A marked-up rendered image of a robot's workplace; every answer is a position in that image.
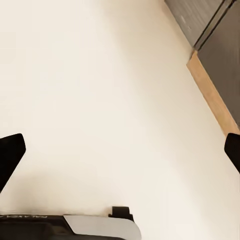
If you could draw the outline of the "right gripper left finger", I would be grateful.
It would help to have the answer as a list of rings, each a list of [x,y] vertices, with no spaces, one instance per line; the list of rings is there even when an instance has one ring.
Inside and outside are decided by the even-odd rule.
[[[0,138],[0,193],[26,152],[21,133]]]

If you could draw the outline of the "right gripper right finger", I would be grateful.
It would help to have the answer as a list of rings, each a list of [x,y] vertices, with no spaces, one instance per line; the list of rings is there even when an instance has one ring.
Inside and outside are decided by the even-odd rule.
[[[224,151],[240,173],[240,135],[229,133],[226,137]]]

